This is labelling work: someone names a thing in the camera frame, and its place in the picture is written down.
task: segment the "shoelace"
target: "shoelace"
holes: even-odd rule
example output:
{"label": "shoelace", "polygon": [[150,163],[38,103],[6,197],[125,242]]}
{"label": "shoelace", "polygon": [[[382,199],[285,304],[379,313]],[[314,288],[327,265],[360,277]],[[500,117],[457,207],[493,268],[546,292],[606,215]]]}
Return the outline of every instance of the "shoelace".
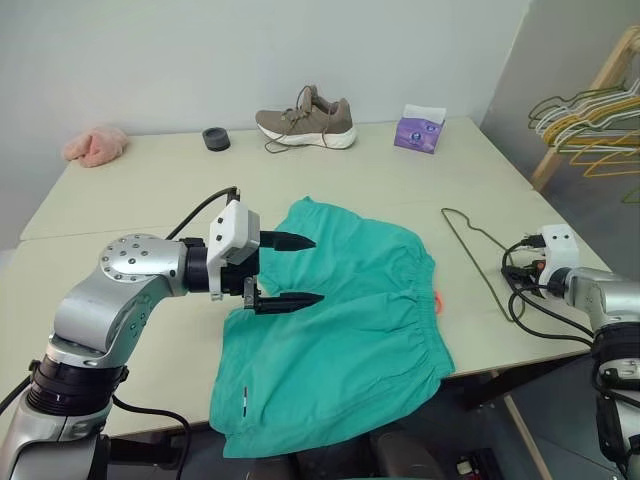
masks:
{"label": "shoelace", "polygon": [[[282,138],[284,138],[287,135],[289,135],[289,133],[291,133],[291,131],[294,129],[294,127],[296,126],[296,124],[298,123],[298,121],[301,118],[307,117],[312,112],[312,110],[313,110],[313,100],[312,100],[311,95],[309,95],[309,98],[311,100],[309,101],[308,104],[306,102],[302,102],[302,104],[300,104],[300,98],[302,98],[304,92],[307,89],[311,90],[311,86],[310,85],[305,85],[304,87],[302,87],[302,90],[300,90],[300,92],[298,93],[298,97],[296,98],[296,108],[295,109],[287,108],[284,112],[282,112],[282,116],[289,120],[289,126],[286,128],[286,130],[284,131],[284,133],[282,135],[280,135],[279,137],[273,138],[273,139],[269,140],[267,143],[264,144],[264,149],[267,152],[269,152],[269,153],[282,153],[282,152],[286,152],[286,151],[290,150],[293,147],[301,148],[301,147],[310,146],[310,144],[308,144],[308,145],[283,145],[283,144],[278,142]],[[322,129],[322,143],[324,143],[324,145],[313,145],[313,146],[335,150],[334,148],[331,148],[331,147],[327,146],[327,141],[324,138],[325,133],[329,129],[329,124],[330,123],[331,123],[331,114],[328,114],[327,115],[327,124]],[[281,148],[279,150],[271,150],[269,148],[271,145],[281,145],[283,148]]]}

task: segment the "pink plush slipper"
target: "pink plush slipper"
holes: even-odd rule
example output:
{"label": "pink plush slipper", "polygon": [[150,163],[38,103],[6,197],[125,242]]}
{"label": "pink plush slipper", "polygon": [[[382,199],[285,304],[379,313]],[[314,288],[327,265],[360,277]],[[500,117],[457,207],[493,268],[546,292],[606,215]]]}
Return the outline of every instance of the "pink plush slipper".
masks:
{"label": "pink plush slipper", "polygon": [[122,155],[128,141],[118,128],[97,127],[66,144],[62,156],[65,160],[78,160],[83,167],[97,167]]}

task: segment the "beige sneaker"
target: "beige sneaker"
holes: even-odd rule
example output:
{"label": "beige sneaker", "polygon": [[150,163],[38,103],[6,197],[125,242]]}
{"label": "beige sneaker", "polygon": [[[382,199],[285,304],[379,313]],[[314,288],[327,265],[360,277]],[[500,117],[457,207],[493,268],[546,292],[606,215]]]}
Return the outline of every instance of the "beige sneaker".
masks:
{"label": "beige sneaker", "polygon": [[349,103],[344,98],[333,103],[326,101],[314,85],[300,91],[295,108],[284,112],[260,110],[256,113],[256,123],[271,139],[265,144],[271,153],[277,153],[269,149],[272,143],[342,149],[356,140]]}

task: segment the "teal shorts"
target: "teal shorts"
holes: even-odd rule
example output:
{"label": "teal shorts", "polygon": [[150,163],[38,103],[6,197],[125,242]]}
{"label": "teal shorts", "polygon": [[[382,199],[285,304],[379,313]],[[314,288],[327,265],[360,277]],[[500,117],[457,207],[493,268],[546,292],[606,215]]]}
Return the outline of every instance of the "teal shorts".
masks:
{"label": "teal shorts", "polygon": [[417,235],[308,197],[277,230],[317,247],[262,249],[263,287],[325,299],[227,318],[210,411],[226,457],[347,440],[410,414],[454,369],[436,325],[435,263]]}

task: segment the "white table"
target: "white table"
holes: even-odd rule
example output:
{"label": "white table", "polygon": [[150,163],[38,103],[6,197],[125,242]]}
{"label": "white table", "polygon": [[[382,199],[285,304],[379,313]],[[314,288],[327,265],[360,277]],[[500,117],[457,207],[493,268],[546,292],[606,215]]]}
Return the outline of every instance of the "white table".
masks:
{"label": "white table", "polygon": [[[271,155],[256,132],[231,134],[232,148],[204,149],[199,134],[133,137],[116,162],[97,169],[69,165],[24,232],[26,239],[0,279],[0,392],[9,391],[32,358],[43,355],[55,309],[96,265],[113,238],[132,232],[166,235],[203,198],[237,184],[243,201],[270,229],[295,200],[310,194],[371,218],[407,227],[436,260],[435,286],[444,299],[439,328],[456,374],[540,362],[584,351],[582,344],[531,337],[500,314],[440,208],[467,213],[505,244],[562,218],[465,118],[448,121],[435,155],[392,146],[391,124],[361,126],[346,151],[296,149]],[[184,233],[206,238],[212,205]],[[503,302],[502,252],[454,218]],[[585,266],[606,268],[581,240]],[[206,294],[164,300],[154,311],[118,394],[136,405],[175,410],[206,421],[221,354],[222,324],[237,299],[211,303]],[[588,325],[583,314],[558,311]],[[529,310],[541,331],[574,333]],[[0,418],[0,438],[10,415]],[[114,409],[106,432],[132,433],[172,425],[161,417]]]}

